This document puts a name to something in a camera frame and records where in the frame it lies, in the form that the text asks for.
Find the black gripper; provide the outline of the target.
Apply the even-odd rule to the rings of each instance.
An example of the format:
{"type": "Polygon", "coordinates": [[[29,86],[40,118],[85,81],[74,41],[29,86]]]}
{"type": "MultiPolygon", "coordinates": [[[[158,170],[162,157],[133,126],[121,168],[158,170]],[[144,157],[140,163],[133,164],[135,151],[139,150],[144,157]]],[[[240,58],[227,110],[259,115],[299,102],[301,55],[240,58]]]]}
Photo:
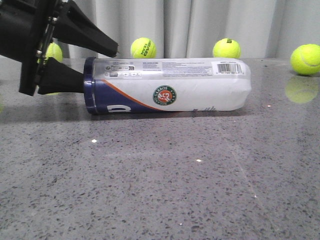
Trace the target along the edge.
{"type": "Polygon", "coordinates": [[[83,93],[84,75],[49,57],[52,37],[114,58],[118,43],[102,32],[73,1],[2,0],[0,54],[21,63],[19,92],[33,96],[83,93]]]}

